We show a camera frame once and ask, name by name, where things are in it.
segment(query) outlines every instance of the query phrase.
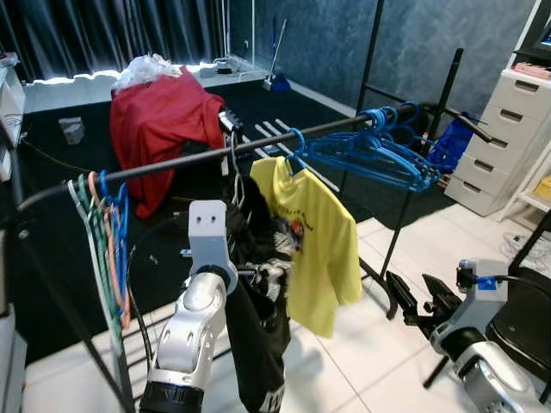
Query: clothes rack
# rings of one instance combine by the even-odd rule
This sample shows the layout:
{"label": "clothes rack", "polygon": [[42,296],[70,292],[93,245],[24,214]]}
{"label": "clothes rack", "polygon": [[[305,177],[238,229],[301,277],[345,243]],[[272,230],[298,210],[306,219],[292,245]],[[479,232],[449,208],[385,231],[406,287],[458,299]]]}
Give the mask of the clothes rack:
{"label": "clothes rack", "polygon": [[[378,89],[375,86],[372,86],[369,84],[369,75],[371,73],[371,65],[373,63],[373,58],[375,55],[375,47],[377,44],[377,37],[379,34],[379,28],[381,26],[381,18],[382,13],[384,10],[385,0],[377,0],[377,4],[375,6],[375,17],[373,20],[373,28],[371,29],[371,35],[369,37],[369,44],[368,44],[368,54],[365,61],[365,66],[363,69],[363,75],[362,75],[362,82],[360,84],[360,91],[358,94],[358,101],[356,104],[356,114],[359,114],[362,111],[363,101],[365,100],[365,93],[366,90],[371,90],[372,92],[375,92],[378,95],[385,96],[391,100],[394,100],[396,102],[406,102],[406,99],[403,99],[401,97],[395,96],[391,94],[390,92],[387,92],[382,89]],[[438,127],[440,126],[440,120],[442,118],[442,113],[448,113],[453,114],[456,117],[456,111],[453,109],[446,108],[446,104],[448,103],[449,93],[451,91],[451,88],[455,81],[455,75],[457,74],[457,70],[459,69],[459,64],[461,62],[461,55],[463,54],[463,49],[458,48],[455,50],[455,56],[451,63],[451,66],[449,67],[449,72],[446,77],[446,81],[443,85],[442,93],[440,94],[440,99],[438,100],[437,105],[431,105],[432,106],[432,114],[433,114],[433,121],[430,124],[430,130],[429,130],[429,140],[434,140],[434,137],[436,135],[436,131]],[[422,151],[428,151],[428,146],[426,148],[423,148]],[[344,194],[344,186],[346,184],[346,180],[348,178],[348,172],[345,171],[343,173],[343,177],[340,183],[340,192],[338,194],[338,198],[342,199]],[[387,311],[387,318],[389,320],[393,319],[396,315],[396,311],[398,310],[398,304],[396,302],[396,299],[393,297],[393,295],[390,293],[390,290],[388,289],[387,282],[385,280],[385,273],[387,272],[388,264],[390,263],[390,259],[392,257],[394,247],[396,246],[396,242],[398,241],[398,237],[400,234],[400,231],[403,227],[404,220],[406,219],[406,214],[409,209],[409,206],[411,205],[412,201],[412,191],[407,191],[406,196],[404,198],[404,202],[402,203],[402,206],[399,211],[399,216],[396,221],[396,226],[394,228],[393,237],[392,240],[388,246],[387,254],[385,255],[385,260],[383,262],[381,271],[377,273],[374,269],[372,269],[362,258],[360,258],[360,266],[362,269],[366,272],[366,274],[362,277],[363,280],[365,280],[368,277],[372,277],[377,284],[379,284],[385,293],[387,293],[388,300],[390,303],[389,309]]]}
{"label": "clothes rack", "polygon": [[[303,135],[312,135],[315,133],[325,133],[333,129],[353,126],[368,120],[368,117],[365,115],[359,115],[353,118],[337,120],[332,123],[313,126],[307,129],[302,130]],[[295,139],[297,135],[295,133],[284,133],[273,138],[260,139],[252,141],[249,143],[243,143],[237,145],[234,148],[235,153],[244,153],[247,151],[254,151],[256,149],[262,148],[266,145],[277,144],[280,142],[288,141],[290,139]],[[16,148],[13,145],[8,146],[10,152],[14,152],[16,156]],[[181,169],[197,163],[205,163],[207,161],[212,161],[214,159],[221,159],[230,155],[231,148],[221,148],[212,151],[202,152],[194,155],[188,155],[186,157],[179,157],[176,159],[171,159],[169,161],[163,161],[159,163],[152,163],[138,168],[133,168],[130,170],[122,170],[114,172],[111,174],[105,175],[106,182],[122,182],[131,178],[145,176],[153,173],[157,173],[163,170],[171,169]],[[64,286],[59,282],[55,277],[55,274],[48,272],[43,264],[43,261],[40,258],[40,254],[37,252],[36,248],[33,245],[31,237],[32,227],[29,221],[24,219],[26,213],[30,207],[46,200],[50,200],[55,197],[59,197],[63,194],[68,194],[68,188],[65,184],[51,187],[45,190],[42,190],[36,194],[30,195],[27,199],[23,199],[23,190],[22,190],[22,181],[20,179],[20,170],[19,164],[17,162],[12,162],[12,177],[17,176],[17,179],[12,179],[12,195],[13,201],[16,206],[15,211],[12,216],[9,217],[11,221],[10,229],[15,232],[19,242],[21,243],[23,249],[27,252],[33,265],[36,267],[38,275],[44,285],[48,294],[52,297],[53,301],[56,303],[57,307],[64,314],[64,317],[69,322],[71,328],[76,333],[79,340],[84,343],[84,346],[88,350],[90,356],[96,363],[98,369],[100,370],[102,376],[106,379],[109,387],[119,401],[122,409],[126,412],[131,412],[133,410],[133,394],[132,387],[130,385],[130,379],[128,376],[128,365],[126,355],[124,351],[117,358],[116,365],[118,368],[116,378],[109,372],[108,367],[100,356],[96,346],[92,342],[92,337],[90,331],[86,328],[82,317],[79,315],[76,307],[72,304],[69,299],[68,292],[64,289]]]}

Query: white baseboard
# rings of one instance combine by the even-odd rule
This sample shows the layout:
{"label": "white baseboard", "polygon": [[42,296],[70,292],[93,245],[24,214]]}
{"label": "white baseboard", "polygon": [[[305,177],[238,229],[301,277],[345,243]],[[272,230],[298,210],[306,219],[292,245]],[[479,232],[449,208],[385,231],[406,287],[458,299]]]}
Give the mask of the white baseboard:
{"label": "white baseboard", "polygon": [[[260,71],[266,71],[266,74],[268,74],[268,71],[266,68],[263,68],[260,65],[252,66],[251,62],[248,60],[242,59],[239,56],[236,56],[234,54],[231,54],[229,56],[230,59],[234,59],[236,62],[239,62],[241,65],[245,65],[250,70],[260,70]],[[322,95],[319,92],[316,92],[315,90],[309,89],[306,86],[302,86],[301,84],[298,84],[296,82],[293,82],[289,79],[287,79],[289,84],[291,85],[291,89],[295,92],[300,93],[301,95],[304,95],[306,97],[309,97],[310,99],[313,99],[316,102],[321,103],[322,105],[327,106],[328,108],[331,108],[340,114],[344,114],[345,116],[355,116],[356,111],[351,108],[350,106],[346,106],[345,104],[341,102],[337,102],[334,99],[331,99],[328,96]]]}

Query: yellow t-shirt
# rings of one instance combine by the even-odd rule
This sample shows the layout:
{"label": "yellow t-shirt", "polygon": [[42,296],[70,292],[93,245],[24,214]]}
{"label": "yellow t-shirt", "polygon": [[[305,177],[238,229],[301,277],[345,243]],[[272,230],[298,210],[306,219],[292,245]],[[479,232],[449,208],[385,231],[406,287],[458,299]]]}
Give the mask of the yellow t-shirt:
{"label": "yellow t-shirt", "polygon": [[291,176],[284,157],[256,161],[251,177],[270,211],[303,234],[289,277],[288,314],[320,336],[333,333],[339,304],[362,297],[356,223],[309,170]]}

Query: red jacket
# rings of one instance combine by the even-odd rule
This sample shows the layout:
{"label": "red jacket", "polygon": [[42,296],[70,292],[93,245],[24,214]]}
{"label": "red jacket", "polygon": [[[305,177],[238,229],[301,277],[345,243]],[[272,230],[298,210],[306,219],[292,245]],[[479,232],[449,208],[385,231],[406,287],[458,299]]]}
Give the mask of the red jacket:
{"label": "red jacket", "polygon": [[[224,145],[218,113],[224,99],[207,93],[184,67],[181,77],[162,76],[156,82],[122,90],[111,104],[110,131],[124,170],[165,161],[182,154],[187,139]],[[150,217],[163,202],[174,170],[128,181],[138,200],[137,215]]]}

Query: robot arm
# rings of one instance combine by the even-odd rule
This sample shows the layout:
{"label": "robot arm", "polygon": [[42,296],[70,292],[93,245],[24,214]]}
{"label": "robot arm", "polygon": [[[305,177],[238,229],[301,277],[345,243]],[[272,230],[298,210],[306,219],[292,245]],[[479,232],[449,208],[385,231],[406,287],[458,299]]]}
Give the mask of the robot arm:
{"label": "robot arm", "polygon": [[482,335],[507,301],[507,283],[487,277],[506,274],[502,262],[461,261],[457,286],[467,293],[461,301],[438,278],[424,274],[433,301],[425,303],[430,316],[419,316],[417,301],[398,275],[387,272],[387,282],[404,310],[408,325],[417,325],[432,347],[453,361],[466,394],[479,412],[543,413],[529,378],[495,343]]}
{"label": "robot arm", "polygon": [[193,265],[176,313],[161,333],[139,408],[142,413],[200,413],[214,344],[226,325],[226,295],[238,282],[226,241],[226,204],[189,207]]}

